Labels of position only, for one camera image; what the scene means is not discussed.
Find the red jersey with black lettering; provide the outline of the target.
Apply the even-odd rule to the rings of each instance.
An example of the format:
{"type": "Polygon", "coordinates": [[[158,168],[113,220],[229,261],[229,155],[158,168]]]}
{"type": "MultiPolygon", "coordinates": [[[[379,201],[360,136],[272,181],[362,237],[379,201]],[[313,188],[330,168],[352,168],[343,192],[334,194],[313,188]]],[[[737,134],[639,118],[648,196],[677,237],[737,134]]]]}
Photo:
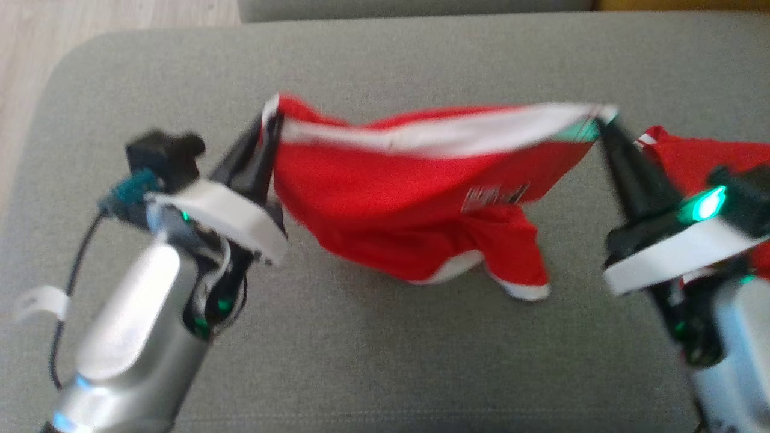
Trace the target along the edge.
{"type": "MultiPolygon", "coordinates": [[[[652,127],[635,142],[662,167],[684,197],[693,197],[705,190],[707,177],[720,165],[737,172],[760,164],[770,164],[770,143],[682,138],[669,134],[662,126],[652,127]]],[[[677,219],[682,206],[665,213],[663,217],[666,223],[672,223],[676,228],[674,235],[691,226],[677,219]]],[[[754,273],[770,281],[770,239],[744,253],[749,253],[754,273]]]]}

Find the red shorts with white trim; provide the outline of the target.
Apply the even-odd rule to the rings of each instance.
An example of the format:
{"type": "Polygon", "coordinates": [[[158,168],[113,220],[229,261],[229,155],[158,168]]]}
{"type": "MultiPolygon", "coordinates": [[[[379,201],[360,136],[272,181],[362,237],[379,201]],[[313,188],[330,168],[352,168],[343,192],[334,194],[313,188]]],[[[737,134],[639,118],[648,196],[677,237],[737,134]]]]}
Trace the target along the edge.
{"type": "Polygon", "coordinates": [[[355,125],[275,95],[273,169],[287,211],[338,257],[415,285],[478,264],[512,298],[549,277],[522,205],[541,200],[599,140],[616,106],[450,106],[355,125]]]}

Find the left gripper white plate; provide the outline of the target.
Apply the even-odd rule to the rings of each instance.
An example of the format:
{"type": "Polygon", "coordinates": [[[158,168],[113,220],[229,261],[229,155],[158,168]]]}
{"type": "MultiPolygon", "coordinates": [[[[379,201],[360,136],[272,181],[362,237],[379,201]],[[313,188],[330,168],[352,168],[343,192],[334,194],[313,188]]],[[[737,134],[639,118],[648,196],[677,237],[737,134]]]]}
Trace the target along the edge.
{"type": "Polygon", "coordinates": [[[210,180],[196,180],[176,194],[149,192],[150,206],[178,209],[249,252],[280,265],[288,250],[287,237],[257,204],[267,201],[282,129],[281,114],[264,121],[254,118],[212,170],[210,180]],[[226,187],[238,175],[241,195],[226,187]]]}

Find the grey sofa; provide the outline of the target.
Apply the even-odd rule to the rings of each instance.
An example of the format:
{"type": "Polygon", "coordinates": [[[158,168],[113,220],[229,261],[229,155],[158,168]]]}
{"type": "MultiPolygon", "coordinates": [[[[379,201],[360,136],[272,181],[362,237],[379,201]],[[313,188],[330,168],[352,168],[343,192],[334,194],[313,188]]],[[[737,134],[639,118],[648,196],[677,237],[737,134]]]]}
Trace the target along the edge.
{"type": "MultiPolygon", "coordinates": [[[[262,22],[102,35],[56,66],[0,233],[0,433],[37,433],[57,398],[55,321],[11,305],[62,286],[96,201],[152,127],[219,159],[278,91],[367,123],[436,106],[609,102],[635,134],[770,143],[770,14],[585,12],[262,22]]],[[[544,200],[551,297],[481,269],[413,287],[339,260],[287,222],[282,266],[254,266],[175,433],[691,433],[676,351],[651,301],[602,278],[619,222],[593,148],[544,200]]]]}

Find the grey sofa cushion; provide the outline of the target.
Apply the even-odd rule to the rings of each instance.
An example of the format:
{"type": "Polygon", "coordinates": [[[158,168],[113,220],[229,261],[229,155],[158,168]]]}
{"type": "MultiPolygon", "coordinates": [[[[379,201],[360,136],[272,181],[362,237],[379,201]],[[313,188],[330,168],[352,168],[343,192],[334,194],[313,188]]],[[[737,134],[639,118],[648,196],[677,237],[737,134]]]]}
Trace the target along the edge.
{"type": "Polygon", "coordinates": [[[243,23],[591,11],[594,0],[237,0],[243,23]]]}

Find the yellow sofa cushion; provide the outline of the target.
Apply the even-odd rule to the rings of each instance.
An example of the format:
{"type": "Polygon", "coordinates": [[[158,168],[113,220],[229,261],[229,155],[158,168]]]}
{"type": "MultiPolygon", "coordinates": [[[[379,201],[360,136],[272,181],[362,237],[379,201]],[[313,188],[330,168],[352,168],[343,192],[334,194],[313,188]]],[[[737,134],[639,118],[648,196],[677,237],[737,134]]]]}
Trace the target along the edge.
{"type": "Polygon", "coordinates": [[[770,0],[592,0],[597,11],[770,12],[770,0]]]}

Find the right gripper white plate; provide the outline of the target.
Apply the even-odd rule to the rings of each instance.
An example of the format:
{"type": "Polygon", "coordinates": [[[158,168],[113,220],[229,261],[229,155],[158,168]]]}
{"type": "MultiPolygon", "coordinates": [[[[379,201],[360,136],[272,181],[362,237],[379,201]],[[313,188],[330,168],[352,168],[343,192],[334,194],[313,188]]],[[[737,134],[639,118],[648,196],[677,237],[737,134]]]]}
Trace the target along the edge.
{"type": "MultiPolygon", "coordinates": [[[[616,198],[627,222],[654,218],[679,207],[684,199],[654,159],[644,153],[625,128],[595,121],[616,198]]],[[[726,260],[770,239],[753,236],[715,216],[663,239],[608,266],[604,279],[611,292],[623,295],[726,260]]]]}

